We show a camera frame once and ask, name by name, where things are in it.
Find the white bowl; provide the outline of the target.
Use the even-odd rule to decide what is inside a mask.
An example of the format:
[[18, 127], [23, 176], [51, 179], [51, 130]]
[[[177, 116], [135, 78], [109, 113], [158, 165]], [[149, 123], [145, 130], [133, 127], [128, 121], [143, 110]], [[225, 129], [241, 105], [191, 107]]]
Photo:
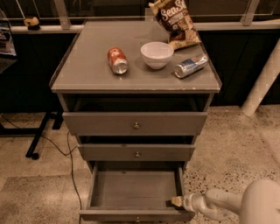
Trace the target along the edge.
[[140, 53], [148, 67], [161, 69], [171, 61], [174, 50], [164, 42], [150, 42], [141, 47]]

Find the white diagonal pole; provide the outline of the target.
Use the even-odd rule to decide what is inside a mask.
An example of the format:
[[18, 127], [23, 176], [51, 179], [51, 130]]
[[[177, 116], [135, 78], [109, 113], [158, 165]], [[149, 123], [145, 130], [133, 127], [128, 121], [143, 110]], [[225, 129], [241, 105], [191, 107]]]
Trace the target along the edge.
[[252, 116], [264, 96], [270, 90], [277, 76], [280, 74], [280, 39], [277, 41], [276, 46], [271, 52], [267, 62], [265, 63], [261, 73], [259, 74], [254, 86], [251, 88], [247, 99], [241, 106], [241, 111], [246, 116]]

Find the grey drawer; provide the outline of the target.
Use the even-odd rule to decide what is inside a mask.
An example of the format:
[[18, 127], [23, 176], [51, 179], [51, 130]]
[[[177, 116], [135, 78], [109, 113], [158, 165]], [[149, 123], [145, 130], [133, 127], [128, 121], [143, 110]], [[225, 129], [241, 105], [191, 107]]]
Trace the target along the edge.
[[77, 136], [196, 136], [207, 112], [64, 112]]
[[85, 221], [190, 221], [194, 213], [174, 206], [172, 198], [185, 193], [180, 162], [93, 162], [92, 185]]
[[86, 161], [187, 161], [193, 144], [79, 144]]

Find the grey middle drawer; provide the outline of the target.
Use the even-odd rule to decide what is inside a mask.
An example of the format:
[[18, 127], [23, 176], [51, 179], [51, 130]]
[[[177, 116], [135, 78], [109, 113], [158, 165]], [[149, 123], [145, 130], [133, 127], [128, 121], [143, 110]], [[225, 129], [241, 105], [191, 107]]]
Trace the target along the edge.
[[86, 161], [187, 161], [193, 144], [79, 144]]

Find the grey bottom drawer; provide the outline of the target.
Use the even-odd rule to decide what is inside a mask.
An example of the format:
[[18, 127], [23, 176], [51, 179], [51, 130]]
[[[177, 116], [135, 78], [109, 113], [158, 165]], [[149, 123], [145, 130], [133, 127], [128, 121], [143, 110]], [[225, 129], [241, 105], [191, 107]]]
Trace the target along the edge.
[[92, 185], [85, 221], [190, 221], [194, 213], [174, 206], [172, 198], [185, 193], [180, 162], [93, 162]]

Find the brown chip bag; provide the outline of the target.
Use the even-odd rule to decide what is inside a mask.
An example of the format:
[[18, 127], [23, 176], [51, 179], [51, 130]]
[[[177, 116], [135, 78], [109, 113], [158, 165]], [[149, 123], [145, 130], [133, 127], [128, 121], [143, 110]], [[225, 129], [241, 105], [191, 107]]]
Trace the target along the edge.
[[174, 50], [200, 43], [185, 0], [157, 0], [149, 6], [155, 19], [169, 33], [169, 45]]

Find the orange soda can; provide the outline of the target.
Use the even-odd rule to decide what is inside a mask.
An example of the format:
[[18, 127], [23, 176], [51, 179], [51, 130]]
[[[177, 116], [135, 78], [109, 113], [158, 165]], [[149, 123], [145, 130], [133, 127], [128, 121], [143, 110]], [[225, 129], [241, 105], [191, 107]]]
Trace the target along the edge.
[[114, 74], [125, 74], [128, 71], [129, 64], [126, 56], [118, 47], [108, 50], [108, 63]]

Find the grey drawer cabinet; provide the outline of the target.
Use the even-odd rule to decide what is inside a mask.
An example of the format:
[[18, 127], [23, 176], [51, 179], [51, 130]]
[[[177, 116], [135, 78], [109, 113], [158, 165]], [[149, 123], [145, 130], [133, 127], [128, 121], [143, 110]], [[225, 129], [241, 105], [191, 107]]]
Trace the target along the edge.
[[[205, 51], [203, 45], [177, 50], [162, 69], [149, 68], [141, 47], [167, 36], [155, 22], [88, 21], [53, 77], [52, 91], [64, 112], [207, 112], [221, 81], [212, 65], [179, 79], [174, 67]], [[120, 48], [124, 74], [112, 72], [108, 51]], [[196, 136], [77, 136], [79, 144], [193, 144]]]

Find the small yellow figurine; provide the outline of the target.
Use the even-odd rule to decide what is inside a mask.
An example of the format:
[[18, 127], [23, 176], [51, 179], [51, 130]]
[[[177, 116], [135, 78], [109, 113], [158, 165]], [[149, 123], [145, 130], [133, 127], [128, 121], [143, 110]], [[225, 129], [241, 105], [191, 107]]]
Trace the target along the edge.
[[39, 20], [36, 17], [26, 17], [24, 19], [24, 25], [28, 30], [36, 31], [40, 29]]

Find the grey top drawer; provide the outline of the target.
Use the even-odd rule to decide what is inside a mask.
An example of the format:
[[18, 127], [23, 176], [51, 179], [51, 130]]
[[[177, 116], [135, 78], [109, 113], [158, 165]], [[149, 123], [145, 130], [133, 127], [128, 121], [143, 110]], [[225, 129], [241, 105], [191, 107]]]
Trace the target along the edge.
[[77, 136], [196, 136], [207, 112], [64, 112]]

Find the black desk leg frame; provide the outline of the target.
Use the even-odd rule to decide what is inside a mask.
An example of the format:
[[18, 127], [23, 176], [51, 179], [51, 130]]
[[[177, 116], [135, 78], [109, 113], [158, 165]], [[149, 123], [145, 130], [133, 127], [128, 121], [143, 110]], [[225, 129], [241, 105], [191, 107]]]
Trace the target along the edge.
[[39, 158], [39, 154], [35, 151], [39, 139], [42, 137], [43, 130], [45, 129], [47, 122], [53, 119], [54, 124], [52, 128], [54, 130], [59, 130], [61, 124], [63, 123], [62, 113], [57, 112], [56, 114], [51, 112], [46, 112], [40, 125], [37, 128], [19, 128], [14, 126], [13, 128], [6, 128], [0, 123], [0, 137], [33, 137], [31, 145], [26, 152], [25, 156], [33, 160]]

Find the silver blue can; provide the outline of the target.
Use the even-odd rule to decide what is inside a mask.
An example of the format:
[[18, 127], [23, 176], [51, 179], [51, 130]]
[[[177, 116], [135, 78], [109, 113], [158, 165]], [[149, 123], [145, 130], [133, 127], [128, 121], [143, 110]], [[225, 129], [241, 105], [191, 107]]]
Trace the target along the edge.
[[208, 63], [208, 57], [205, 54], [199, 54], [186, 59], [175, 66], [175, 75], [183, 79], [202, 69]]

